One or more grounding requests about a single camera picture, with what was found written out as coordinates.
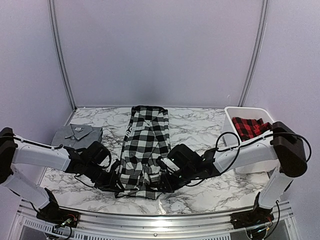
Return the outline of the grey shirt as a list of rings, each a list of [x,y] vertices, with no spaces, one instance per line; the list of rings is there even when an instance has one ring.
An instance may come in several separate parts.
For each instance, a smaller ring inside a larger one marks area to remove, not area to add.
[[[54,134],[52,146],[66,146],[74,149],[88,148],[93,142],[102,142],[103,128],[91,125],[69,124],[60,127]]]

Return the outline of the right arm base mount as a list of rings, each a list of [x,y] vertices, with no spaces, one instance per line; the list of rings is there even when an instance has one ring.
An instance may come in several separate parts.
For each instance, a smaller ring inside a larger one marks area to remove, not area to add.
[[[230,223],[234,229],[248,228],[273,221],[274,215],[270,209],[256,209],[234,212],[230,215]]]

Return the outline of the black white plaid shirt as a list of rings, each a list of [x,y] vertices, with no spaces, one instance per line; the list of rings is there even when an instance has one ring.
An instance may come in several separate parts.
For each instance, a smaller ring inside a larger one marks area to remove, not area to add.
[[[171,150],[169,113],[160,106],[138,105],[131,108],[117,167],[124,191],[115,198],[156,200],[163,193],[158,158]]]

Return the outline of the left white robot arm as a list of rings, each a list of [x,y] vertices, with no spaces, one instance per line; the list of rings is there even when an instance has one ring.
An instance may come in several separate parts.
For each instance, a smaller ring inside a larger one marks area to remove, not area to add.
[[[111,153],[98,141],[87,148],[74,149],[27,140],[15,135],[9,127],[0,132],[1,186],[31,202],[38,208],[39,215],[46,216],[53,223],[60,222],[64,216],[53,193],[26,178],[15,165],[34,165],[85,176],[96,189],[121,193],[124,186],[118,174],[101,165],[106,158],[111,158]]]

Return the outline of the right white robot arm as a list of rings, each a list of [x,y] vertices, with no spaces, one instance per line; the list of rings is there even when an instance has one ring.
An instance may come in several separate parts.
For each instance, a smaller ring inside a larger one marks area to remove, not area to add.
[[[254,208],[247,219],[258,224],[267,216],[278,198],[295,178],[304,175],[311,156],[306,155],[308,140],[288,128],[283,122],[273,123],[272,129],[246,141],[238,140],[233,146],[214,147],[198,155],[185,144],[176,145],[156,163],[163,171],[161,188],[165,193],[186,186],[191,181],[215,178],[224,173],[251,164],[276,161],[276,167],[264,189],[258,194]]]

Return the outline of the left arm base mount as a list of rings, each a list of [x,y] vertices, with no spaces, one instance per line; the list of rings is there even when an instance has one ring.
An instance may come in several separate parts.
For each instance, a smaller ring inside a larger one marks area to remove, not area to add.
[[[58,227],[76,228],[79,222],[80,213],[62,208],[47,212],[41,210],[36,214],[36,218],[55,224]]]

